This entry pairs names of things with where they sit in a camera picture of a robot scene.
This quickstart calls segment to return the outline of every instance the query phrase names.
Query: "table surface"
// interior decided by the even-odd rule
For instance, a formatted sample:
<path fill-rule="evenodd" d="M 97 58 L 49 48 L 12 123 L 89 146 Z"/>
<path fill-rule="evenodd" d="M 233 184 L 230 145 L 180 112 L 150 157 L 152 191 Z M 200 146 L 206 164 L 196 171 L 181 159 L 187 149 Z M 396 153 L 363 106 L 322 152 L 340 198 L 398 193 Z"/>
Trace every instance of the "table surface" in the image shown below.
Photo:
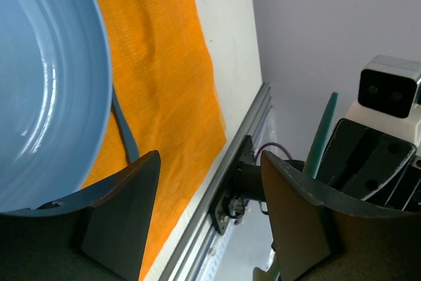
<path fill-rule="evenodd" d="M 262 84 L 252 0 L 195 1 L 214 66 L 227 143 L 155 259 L 147 281 L 161 275 Z"/>

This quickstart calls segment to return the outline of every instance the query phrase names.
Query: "blue bowl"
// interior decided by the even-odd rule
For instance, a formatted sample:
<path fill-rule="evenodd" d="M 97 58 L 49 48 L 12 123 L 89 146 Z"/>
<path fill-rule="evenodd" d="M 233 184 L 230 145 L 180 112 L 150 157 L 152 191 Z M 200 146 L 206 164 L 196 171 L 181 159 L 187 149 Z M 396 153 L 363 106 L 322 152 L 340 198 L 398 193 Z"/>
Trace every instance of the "blue bowl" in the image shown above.
<path fill-rule="evenodd" d="M 0 212 L 83 184 L 111 109 L 96 0 L 0 0 Z"/>

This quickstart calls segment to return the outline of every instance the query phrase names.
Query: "black plastic part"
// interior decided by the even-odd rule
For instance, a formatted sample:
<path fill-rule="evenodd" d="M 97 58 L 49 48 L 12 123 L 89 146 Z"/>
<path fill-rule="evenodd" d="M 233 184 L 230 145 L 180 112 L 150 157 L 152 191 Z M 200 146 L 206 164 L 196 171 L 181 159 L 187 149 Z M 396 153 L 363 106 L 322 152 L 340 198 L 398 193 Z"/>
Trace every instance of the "black plastic part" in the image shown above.
<path fill-rule="evenodd" d="M 224 234 L 231 218 L 239 218 L 243 214 L 236 213 L 235 208 L 243 204 L 235 190 L 233 190 L 233 177 L 241 171 L 244 164 L 252 165 L 254 159 L 253 142 L 251 136 L 246 136 L 238 148 L 234 159 L 224 175 L 209 207 L 209 214 L 217 232 Z"/>
<path fill-rule="evenodd" d="M 399 175 L 416 147 L 351 120 L 338 122 L 317 180 L 358 199 L 367 200 Z"/>
<path fill-rule="evenodd" d="M 416 100 L 418 84 L 404 76 L 364 69 L 361 72 L 358 101 L 370 109 L 406 118 Z"/>
<path fill-rule="evenodd" d="M 282 281 L 420 279 L 421 213 L 355 199 L 267 152 L 262 179 Z M 303 220 L 315 209 L 324 234 Z"/>
<path fill-rule="evenodd" d="M 414 166 L 409 166 L 400 177 L 399 182 L 394 187 L 385 206 L 405 211 L 414 191 L 420 184 L 420 181 L 420 170 Z"/>
<path fill-rule="evenodd" d="M 0 214 L 0 280 L 137 281 L 161 159 L 31 210 Z"/>
<path fill-rule="evenodd" d="M 238 197 L 265 202 L 260 166 L 238 163 L 231 186 Z"/>

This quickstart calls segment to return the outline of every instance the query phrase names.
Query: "blue strap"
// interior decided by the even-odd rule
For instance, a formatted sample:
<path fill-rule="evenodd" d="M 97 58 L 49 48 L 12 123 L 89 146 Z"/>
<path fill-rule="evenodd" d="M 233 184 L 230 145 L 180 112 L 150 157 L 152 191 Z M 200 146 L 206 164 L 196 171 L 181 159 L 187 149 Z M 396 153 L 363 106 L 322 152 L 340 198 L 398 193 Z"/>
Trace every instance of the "blue strap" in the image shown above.
<path fill-rule="evenodd" d="M 122 138 L 124 148 L 126 150 L 126 156 L 129 163 L 133 163 L 139 158 L 139 150 L 137 149 L 136 141 L 133 137 L 132 131 L 124 118 L 123 112 L 121 111 L 120 104 L 118 103 L 116 90 L 112 87 L 112 101 L 111 107 L 114 111 L 114 115 L 117 121 L 118 130 Z"/>

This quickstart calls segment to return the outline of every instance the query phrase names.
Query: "screw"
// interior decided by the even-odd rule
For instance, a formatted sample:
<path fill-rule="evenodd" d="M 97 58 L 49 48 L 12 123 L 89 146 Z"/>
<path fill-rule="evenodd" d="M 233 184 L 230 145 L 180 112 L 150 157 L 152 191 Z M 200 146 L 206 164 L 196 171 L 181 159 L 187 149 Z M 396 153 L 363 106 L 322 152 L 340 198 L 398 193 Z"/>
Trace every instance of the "screw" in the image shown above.
<path fill-rule="evenodd" d="M 219 218 L 219 221 L 222 223 L 227 223 L 230 220 L 230 217 L 228 215 L 221 215 L 221 217 Z"/>
<path fill-rule="evenodd" d="M 239 218 L 237 220 L 235 220 L 234 225 L 243 225 L 244 224 L 244 219 L 243 218 Z"/>
<path fill-rule="evenodd" d="M 387 149 L 391 154 L 398 154 L 401 151 L 401 146 L 399 144 L 390 144 Z"/>
<path fill-rule="evenodd" d="M 216 255 L 216 249 L 215 249 L 215 247 L 212 247 L 212 248 L 209 250 L 209 255 L 210 255 L 211 257 L 213 257 L 213 256 L 215 256 L 215 255 Z"/>
<path fill-rule="evenodd" d="M 368 87 L 368 93 L 370 95 L 377 95 L 378 92 L 379 92 L 379 88 L 377 88 L 376 86 Z"/>

